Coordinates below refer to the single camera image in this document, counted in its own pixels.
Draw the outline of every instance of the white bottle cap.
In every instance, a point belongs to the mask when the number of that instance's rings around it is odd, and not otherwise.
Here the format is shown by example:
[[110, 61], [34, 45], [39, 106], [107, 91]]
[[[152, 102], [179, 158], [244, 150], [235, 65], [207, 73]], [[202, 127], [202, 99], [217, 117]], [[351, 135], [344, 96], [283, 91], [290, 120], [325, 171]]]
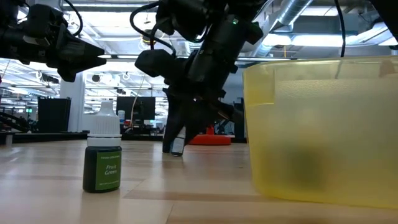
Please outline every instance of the white bottle cap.
[[120, 138], [119, 116], [113, 111], [113, 102], [104, 101], [101, 109], [94, 115], [89, 138]]

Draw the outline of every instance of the plastic tub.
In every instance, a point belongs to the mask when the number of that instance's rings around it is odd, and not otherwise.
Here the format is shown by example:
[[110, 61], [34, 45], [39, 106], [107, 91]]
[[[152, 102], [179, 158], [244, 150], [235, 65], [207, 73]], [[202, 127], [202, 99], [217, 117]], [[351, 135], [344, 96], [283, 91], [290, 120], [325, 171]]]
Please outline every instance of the plastic tub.
[[260, 193], [398, 208], [398, 57], [255, 65], [244, 98]]

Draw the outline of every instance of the red object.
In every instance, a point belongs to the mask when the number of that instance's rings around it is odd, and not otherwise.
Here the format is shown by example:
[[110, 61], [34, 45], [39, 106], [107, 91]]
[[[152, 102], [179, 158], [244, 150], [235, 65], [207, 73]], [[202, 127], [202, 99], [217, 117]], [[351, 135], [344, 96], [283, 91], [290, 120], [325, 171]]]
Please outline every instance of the red object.
[[199, 134], [189, 143], [196, 146], [229, 146], [231, 138], [228, 136], [214, 135], [214, 127], [210, 126], [206, 130], [207, 134]]

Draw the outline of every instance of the green label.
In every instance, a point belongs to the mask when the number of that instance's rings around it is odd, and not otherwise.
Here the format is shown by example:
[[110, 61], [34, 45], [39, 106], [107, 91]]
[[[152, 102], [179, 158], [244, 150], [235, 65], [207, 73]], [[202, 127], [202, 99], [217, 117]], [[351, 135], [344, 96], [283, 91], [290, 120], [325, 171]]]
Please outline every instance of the green label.
[[95, 190], [120, 186], [121, 152], [98, 152]]

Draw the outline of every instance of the ductwork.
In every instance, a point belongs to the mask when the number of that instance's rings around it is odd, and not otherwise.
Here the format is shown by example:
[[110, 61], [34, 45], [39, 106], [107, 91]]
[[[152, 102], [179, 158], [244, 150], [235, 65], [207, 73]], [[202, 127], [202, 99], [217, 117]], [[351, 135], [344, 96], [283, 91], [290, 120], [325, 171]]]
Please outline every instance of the ductwork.
[[[297, 18], [303, 13], [303, 11], [311, 4], [313, 0], [284, 0], [281, 4], [278, 16], [276, 20], [269, 19], [268, 24], [265, 25], [264, 33], [268, 33], [272, 29], [278, 29], [283, 26], [292, 25]], [[273, 46], [262, 44], [262, 39], [258, 43], [258, 47], [253, 51], [253, 56], [255, 57], [266, 57], [268, 53], [272, 50]]]

